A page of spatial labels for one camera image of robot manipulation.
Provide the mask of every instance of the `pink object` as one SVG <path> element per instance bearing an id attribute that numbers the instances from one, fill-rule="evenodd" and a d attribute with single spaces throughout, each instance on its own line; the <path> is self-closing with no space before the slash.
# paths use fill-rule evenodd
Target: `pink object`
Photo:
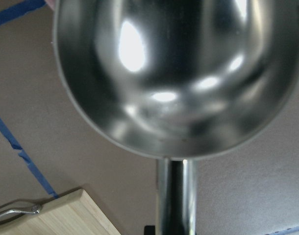
<path id="1" fill-rule="evenodd" d="M 45 0 L 45 2 L 50 6 L 50 8 L 53 10 L 55 8 L 55 2 L 56 0 Z"/>

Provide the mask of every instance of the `blue tape strip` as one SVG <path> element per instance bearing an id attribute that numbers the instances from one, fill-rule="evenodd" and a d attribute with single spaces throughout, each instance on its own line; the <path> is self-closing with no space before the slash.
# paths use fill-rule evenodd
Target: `blue tape strip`
<path id="1" fill-rule="evenodd" d="M 0 25 L 24 16 L 26 13 L 34 11 L 46 3 L 44 0 L 25 0 L 0 12 Z"/>
<path id="2" fill-rule="evenodd" d="M 43 174 L 39 171 L 37 166 L 34 164 L 34 162 L 31 160 L 31 158 L 28 156 L 28 154 L 21 147 L 19 142 L 12 135 L 12 133 L 9 131 L 9 129 L 4 124 L 4 122 L 1 120 L 1 118 L 0 118 L 0 132 L 3 134 L 3 136 L 6 137 L 6 139 L 9 141 L 9 143 L 11 144 L 11 147 L 14 150 L 19 150 L 19 153 L 18 153 L 19 157 L 21 157 L 24 160 L 28 169 L 35 176 L 35 178 L 38 180 L 38 182 L 43 186 L 43 188 L 46 190 L 46 192 L 49 195 L 53 196 L 54 198 L 58 198 L 59 196 L 57 195 L 57 193 L 50 186 L 49 182 L 46 180 L 46 178 L 43 176 Z"/>
<path id="3" fill-rule="evenodd" d="M 274 232 L 272 234 L 266 234 L 266 235 L 287 235 L 287 234 L 292 234 L 292 233 L 296 233 L 299 232 L 299 226 L 294 227 L 294 228 L 289 228 L 283 231 L 279 231 L 279 232 Z"/>

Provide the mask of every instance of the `wooden board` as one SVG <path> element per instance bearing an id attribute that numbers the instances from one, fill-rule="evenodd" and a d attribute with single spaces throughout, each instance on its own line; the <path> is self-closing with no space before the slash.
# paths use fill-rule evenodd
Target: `wooden board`
<path id="1" fill-rule="evenodd" d="M 0 235 L 120 235 L 91 197 L 80 189 L 0 225 Z"/>

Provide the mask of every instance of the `blue tape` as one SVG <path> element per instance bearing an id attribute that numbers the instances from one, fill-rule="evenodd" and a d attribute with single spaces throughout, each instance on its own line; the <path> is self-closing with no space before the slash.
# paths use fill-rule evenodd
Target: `blue tape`
<path id="1" fill-rule="evenodd" d="M 294 227 L 294 228 L 289 228 L 283 231 L 279 231 L 279 232 L 274 232 L 272 234 L 266 234 L 266 235 L 287 235 L 287 234 L 292 234 L 292 233 L 296 233 L 299 232 L 299 226 Z"/>
<path id="2" fill-rule="evenodd" d="M 0 12 L 0 25 L 41 8 L 44 0 L 25 0 Z"/>
<path id="3" fill-rule="evenodd" d="M 0 118 L 0 132 L 9 141 L 9 143 L 11 144 L 11 147 L 14 150 L 19 150 L 19 153 L 18 153 L 19 157 L 21 157 L 24 160 L 25 164 L 27 165 L 27 168 L 34 175 L 34 177 L 37 179 L 37 181 L 42 185 L 42 187 L 46 190 L 46 192 L 49 195 L 53 196 L 54 198 L 58 198 L 59 196 L 57 195 L 57 193 L 50 186 L 49 182 L 46 180 L 46 178 L 43 176 L 43 174 L 40 172 L 40 170 L 37 168 L 37 166 L 34 164 L 34 162 L 28 156 L 28 154 L 24 151 L 24 149 L 21 147 L 21 145 L 16 140 L 16 138 L 13 136 L 13 134 L 9 131 L 9 129 L 4 124 L 4 122 L 1 120 L 1 118 Z"/>

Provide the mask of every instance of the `silver ladle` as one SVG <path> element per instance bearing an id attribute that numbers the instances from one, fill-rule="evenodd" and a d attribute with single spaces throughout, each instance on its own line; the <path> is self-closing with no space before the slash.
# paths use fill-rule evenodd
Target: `silver ladle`
<path id="1" fill-rule="evenodd" d="M 299 76 L 299 0 L 60 0 L 54 37 L 84 118 L 158 160 L 157 235 L 195 234 L 195 160 L 256 135 Z"/>

